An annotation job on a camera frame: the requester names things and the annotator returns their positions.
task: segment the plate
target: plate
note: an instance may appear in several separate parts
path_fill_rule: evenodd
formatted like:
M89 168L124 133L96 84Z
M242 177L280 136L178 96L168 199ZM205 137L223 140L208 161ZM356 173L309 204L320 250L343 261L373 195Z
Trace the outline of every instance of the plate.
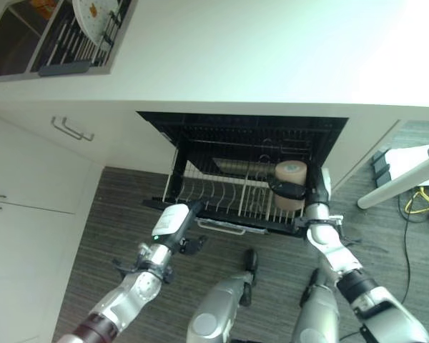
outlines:
M73 0L74 15L83 33L95 45L102 42L102 34L109 20L109 12L117 10L117 0ZM103 42L101 50L108 50L110 45Z

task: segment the kitchen counter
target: kitchen counter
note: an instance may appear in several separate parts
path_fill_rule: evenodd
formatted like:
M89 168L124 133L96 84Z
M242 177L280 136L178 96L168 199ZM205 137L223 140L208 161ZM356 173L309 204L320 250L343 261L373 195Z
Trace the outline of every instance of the kitchen counter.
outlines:
M140 0L131 11L111 74L1 82L0 109L118 101L148 111L429 119L429 109L396 107L429 107L429 0Z

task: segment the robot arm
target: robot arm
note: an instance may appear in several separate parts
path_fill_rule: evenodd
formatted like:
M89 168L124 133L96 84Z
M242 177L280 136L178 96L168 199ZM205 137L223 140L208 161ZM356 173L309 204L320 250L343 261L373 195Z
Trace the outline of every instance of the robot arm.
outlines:
M179 250L191 254L201 248L203 237L195 242L184 238L201 208L201 202L190 208L185 204L167 207L152 232L155 244L151 247L143 243L139 245L134 268L119 267L124 277L122 283L100 300L84 322L58 343L111 343L121 334L143 306L159 294L162 282L170 281L172 269L168 263L171 255Z
M305 217L307 238L320 253L321 265L362 323L367 343L429 343L424 326L385 288L363 269L341 242L329 216L327 177L316 169L309 175Z

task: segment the white table leg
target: white table leg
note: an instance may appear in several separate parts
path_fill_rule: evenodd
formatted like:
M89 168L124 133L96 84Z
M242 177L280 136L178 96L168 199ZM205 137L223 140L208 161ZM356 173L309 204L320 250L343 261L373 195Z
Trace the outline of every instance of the white table leg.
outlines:
M357 201L357 205L361 209L368 209L380 202L388 200L400 193L403 193L410 188L429 179L429 159L417 165L415 168L407 171L397 179L389 181L387 184L378 187L377 189L366 194Z

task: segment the floor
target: floor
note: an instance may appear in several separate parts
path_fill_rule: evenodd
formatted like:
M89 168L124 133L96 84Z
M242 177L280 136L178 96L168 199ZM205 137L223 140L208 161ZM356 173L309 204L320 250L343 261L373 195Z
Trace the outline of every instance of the floor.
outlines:
M429 144L429 123L409 123L392 142L393 147ZM331 212L345 216L346 234L362 237L363 244L351 247L364 267L402 299L406 285L403 254L405 221L391 199L368 210L356 201L374 188L372 171L361 168L333 196ZM160 195L166 177L140 171L106 168L95 196L77 254L59 322L54 335L60 338L85 318L87 312L120 281L111 260L132 262L139 242L150 242L151 229L159 212L141 205L143 199ZM192 236L209 239L195 257L174 256L176 278L165 285L148 304L138 320L115 342L184 342L187 324L194 309L216 282L241 267L244 250L254 247L260 256L258 283L250 308L240 308L232 336L258 342L290 341L299 314L298 302L312 270L315 255L301 239L280 235L246 234L243 237L202 231L194 227ZM429 222L410 224L408 252L411 284L405 306L429 331ZM340 336L360 326L346 301L340 305ZM364 342L360 335L343 342Z

